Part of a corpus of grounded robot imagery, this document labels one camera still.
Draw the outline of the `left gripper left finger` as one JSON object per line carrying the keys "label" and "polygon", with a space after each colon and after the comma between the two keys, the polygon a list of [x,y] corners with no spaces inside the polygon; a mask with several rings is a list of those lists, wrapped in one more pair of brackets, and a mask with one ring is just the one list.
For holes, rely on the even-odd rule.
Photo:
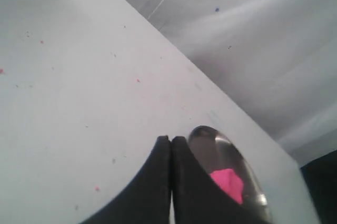
{"label": "left gripper left finger", "polygon": [[159,136],[132,181],[86,223],[169,223],[171,142]]}

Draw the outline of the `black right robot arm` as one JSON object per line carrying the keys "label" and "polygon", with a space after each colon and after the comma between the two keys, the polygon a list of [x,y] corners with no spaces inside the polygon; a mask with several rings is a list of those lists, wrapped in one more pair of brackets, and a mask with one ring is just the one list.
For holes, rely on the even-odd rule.
{"label": "black right robot arm", "polygon": [[322,156],[301,168],[314,206],[322,223],[336,221],[336,151]]}

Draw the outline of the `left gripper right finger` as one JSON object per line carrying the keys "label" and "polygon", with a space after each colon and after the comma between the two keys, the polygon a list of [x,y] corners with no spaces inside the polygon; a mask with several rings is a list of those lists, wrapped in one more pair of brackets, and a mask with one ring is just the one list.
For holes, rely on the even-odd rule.
{"label": "left gripper right finger", "polygon": [[192,154],[185,137],[171,141],[175,223],[266,223],[223,192]]}

